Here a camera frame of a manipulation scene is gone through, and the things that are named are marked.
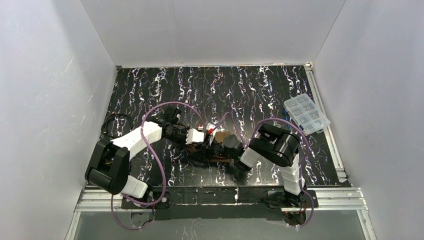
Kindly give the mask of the blue handled utensil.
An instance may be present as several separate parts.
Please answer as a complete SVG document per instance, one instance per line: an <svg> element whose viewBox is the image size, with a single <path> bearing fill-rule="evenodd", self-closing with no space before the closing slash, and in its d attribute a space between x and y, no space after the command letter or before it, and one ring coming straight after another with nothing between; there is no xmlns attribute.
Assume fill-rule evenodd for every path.
<svg viewBox="0 0 424 240"><path fill-rule="evenodd" d="M291 119L290 119L290 115L289 115L289 112L284 108L283 109L283 113L284 113L284 119L287 121L287 122L290 122L291 121ZM291 132L292 131L292 127L291 127L291 125L290 124L287 124L287 128L288 128L288 130Z"/></svg>

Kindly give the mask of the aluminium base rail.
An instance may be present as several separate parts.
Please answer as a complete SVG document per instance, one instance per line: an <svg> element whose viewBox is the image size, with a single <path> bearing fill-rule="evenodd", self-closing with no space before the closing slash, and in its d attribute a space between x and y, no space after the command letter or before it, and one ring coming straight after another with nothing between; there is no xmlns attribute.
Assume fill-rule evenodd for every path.
<svg viewBox="0 0 424 240"><path fill-rule="evenodd" d="M137 206L122 195L100 189L82 191L76 211L81 213L143 215L157 221L175 219L266 219L295 218L301 222L314 211L366 211L368 206L360 188L319 187L307 190L299 202L292 203L282 187L170 187L155 206Z"/></svg>

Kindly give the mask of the aluminium side rail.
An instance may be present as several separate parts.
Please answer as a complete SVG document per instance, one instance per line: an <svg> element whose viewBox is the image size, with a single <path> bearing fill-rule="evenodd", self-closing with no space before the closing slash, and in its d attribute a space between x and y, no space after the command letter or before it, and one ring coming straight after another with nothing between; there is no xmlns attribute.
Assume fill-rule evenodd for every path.
<svg viewBox="0 0 424 240"><path fill-rule="evenodd" d="M313 100L315 104L317 105L317 107L322 111L322 113L326 115L324 102L321 98L321 95L320 95L320 92L314 77L312 62L306 62L304 65L304 69L305 69L308 83L313 95ZM341 183L344 183L348 180L348 176L345 172L345 167L344 167L339 149L337 147L334 135L332 133L331 127L330 126L325 127L323 132L325 134L326 141L329 146L329 150L331 153L332 161L335 167L335 171L337 173L338 180Z"/></svg>

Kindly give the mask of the clear plastic compartment box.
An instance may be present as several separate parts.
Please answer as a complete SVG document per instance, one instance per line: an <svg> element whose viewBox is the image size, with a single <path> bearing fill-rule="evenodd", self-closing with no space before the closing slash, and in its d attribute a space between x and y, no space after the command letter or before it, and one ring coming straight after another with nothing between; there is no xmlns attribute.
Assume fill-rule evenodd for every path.
<svg viewBox="0 0 424 240"><path fill-rule="evenodd" d="M306 93L285 100L283 108L306 136L323 132L331 124L327 116Z"/></svg>

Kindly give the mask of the brown woven cloth napkin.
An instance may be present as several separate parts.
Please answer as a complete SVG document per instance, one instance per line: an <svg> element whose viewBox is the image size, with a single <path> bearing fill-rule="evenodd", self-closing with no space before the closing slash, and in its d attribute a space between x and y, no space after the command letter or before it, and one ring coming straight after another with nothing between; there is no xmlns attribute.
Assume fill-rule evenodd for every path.
<svg viewBox="0 0 424 240"><path fill-rule="evenodd" d="M205 133L204 136L205 139L202 143L194 143L183 147L187 150L189 160L201 165L211 163L229 164L231 159L227 154L224 154L223 142L218 142L210 133Z"/></svg>

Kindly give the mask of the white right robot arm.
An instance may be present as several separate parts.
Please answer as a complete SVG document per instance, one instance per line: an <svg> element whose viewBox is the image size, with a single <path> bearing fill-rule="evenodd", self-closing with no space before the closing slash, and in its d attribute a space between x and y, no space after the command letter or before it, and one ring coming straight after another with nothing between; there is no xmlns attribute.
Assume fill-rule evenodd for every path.
<svg viewBox="0 0 424 240"><path fill-rule="evenodd" d="M199 164L233 163L243 172L249 172L260 161L268 161L279 168L283 190L268 192L265 203L275 206L301 206L306 190L300 170L300 139L283 128L264 123L247 147L235 134L210 129L200 142L200 135L192 130L188 134L188 158Z"/></svg>

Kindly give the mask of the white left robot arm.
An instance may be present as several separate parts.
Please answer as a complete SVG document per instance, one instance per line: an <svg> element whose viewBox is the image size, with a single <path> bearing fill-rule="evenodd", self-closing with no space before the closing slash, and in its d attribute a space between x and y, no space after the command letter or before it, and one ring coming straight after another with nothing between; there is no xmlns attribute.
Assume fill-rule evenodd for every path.
<svg viewBox="0 0 424 240"><path fill-rule="evenodd" d="M149 186L130 174L135 155L162 139L182 146L202 143L205 139L203 131L182 125L181 115L180 109L171 106L159 114L146 115L140 127L121 137L99 140L85 171L85 180L113 196L142 199Z"/></svg>

